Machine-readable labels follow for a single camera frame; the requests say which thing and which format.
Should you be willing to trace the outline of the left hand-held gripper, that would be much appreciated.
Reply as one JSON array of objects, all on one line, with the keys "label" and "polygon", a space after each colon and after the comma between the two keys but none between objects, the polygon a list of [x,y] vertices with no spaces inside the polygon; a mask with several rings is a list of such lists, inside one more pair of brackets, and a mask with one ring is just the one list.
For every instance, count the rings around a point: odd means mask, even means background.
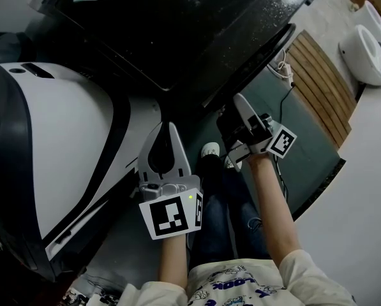
[{"label": "left hand-held gripper", "polygon": [[167,173],[172,179],[159,180],[158,173],[149,165],[148,156],[161,127],[162,122],[149,133],[138,155],[138,172],[143,182],[139,188],[144,197],[139,207],[153,240],[185,235],[202,227],[200,179],[191,175],[183,143],[173,122],[169,122],[168,128],[174,165]]}]

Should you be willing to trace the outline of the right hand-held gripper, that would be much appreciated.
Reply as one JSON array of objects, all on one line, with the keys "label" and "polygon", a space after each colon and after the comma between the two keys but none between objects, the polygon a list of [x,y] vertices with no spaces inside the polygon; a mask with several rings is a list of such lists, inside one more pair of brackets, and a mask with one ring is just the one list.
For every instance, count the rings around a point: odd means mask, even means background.
[{"label": "right hand-held gripper", "polygon": [[264,113],[257,116],[241,94],[233,98],[234,106],[219,110],[216,125],[228,151],[228,160],[236,171],[240,163],[251,155],[270,153],[283,159],[297,139],[297,135]]}]

